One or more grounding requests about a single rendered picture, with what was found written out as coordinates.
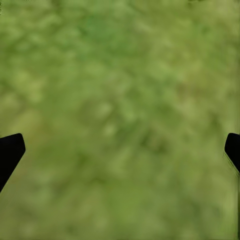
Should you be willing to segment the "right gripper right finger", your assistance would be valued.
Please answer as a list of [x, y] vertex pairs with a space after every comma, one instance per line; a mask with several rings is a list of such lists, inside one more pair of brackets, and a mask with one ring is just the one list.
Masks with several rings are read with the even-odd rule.
[[229, 133], [225, 142], [224, 150], [240, 172], [240, 135]]

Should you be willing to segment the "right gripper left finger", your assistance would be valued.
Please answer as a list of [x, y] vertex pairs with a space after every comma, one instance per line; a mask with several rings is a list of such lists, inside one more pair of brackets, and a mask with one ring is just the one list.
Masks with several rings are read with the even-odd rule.
[[25, 153], [21, 133], [0, 138], [0, 192]]

